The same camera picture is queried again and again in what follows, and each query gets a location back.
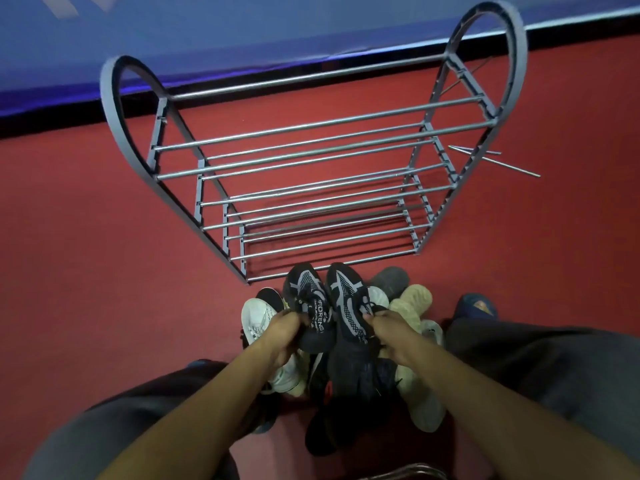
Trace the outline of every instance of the person's left hand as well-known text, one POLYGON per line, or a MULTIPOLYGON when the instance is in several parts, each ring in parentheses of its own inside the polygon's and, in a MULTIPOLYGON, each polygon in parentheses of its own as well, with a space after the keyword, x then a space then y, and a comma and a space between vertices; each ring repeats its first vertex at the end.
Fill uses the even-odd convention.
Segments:
POLYGON ((300 329, 300 323, 308 326, 309 317, 292 310, 283 310, 271 318, 267 330, 260 337, 270 348, 276 368, 286 364, 295 352, 297 346, 293 341, 300 329))

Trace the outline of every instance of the hand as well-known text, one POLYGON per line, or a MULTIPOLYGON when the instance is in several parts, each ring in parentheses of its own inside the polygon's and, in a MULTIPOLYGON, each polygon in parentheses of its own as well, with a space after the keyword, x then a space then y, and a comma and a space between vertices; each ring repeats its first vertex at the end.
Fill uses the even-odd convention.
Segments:
POLYGON ((300 323, 309 325, 309 317, 295 313, 292 310, 283 310, 271 318, 271 322, 264 331, 260 340, 266 343, 271 351, 276 368, 287 363, 297 346, 293 343, 300 323))
POLYGON ((409 367, 407 351, 414 337, 421 337, 411 328, 399 313, 383 310, 375 315, 363 315, 364 320, 373 327, 373 332, 387 346, 389 358, 394 362, 409 367))

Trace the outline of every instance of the pants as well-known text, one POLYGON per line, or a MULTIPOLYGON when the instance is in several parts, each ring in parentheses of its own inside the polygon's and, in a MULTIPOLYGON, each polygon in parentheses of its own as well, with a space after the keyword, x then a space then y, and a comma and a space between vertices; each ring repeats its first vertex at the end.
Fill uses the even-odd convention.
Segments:
MULTIPOLYGON (((640 340, 585 328, 545 328, 458 319, 447 348, 501 384, 587 429, 640 462, 637 364, 640 340)), ((53 432, 30 460, 24 480, 93 480, 138 436, 225 366, 208 362, 135 387, 53 432)), ((255 403, 238 437, 258 424, 255 403)), ((216 477, 237 478, 230 456, 216 477)))

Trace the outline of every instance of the person's right arm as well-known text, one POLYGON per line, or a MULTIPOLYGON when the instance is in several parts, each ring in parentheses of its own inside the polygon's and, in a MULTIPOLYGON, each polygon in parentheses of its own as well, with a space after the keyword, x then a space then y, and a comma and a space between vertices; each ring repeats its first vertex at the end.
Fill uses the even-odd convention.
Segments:
POLYGON ((390 310, 365 319, 480 446, 505 480, 640 479, 626 455, 469 367, 390 310))

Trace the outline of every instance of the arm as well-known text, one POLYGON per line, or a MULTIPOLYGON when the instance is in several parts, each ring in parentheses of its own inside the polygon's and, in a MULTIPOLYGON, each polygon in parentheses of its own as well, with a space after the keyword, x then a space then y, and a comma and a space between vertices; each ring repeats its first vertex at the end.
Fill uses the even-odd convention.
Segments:
POLYGON ((302 319, 288 310, 274 316, 260 339, 130 444, 99 480, 210 480, 261 387, 291 356, 302 319))
POLYGON ((391 358, 436 393, 505 480, 640 479, 624 454, 469 367, 395 312, 365 319, 391 358))

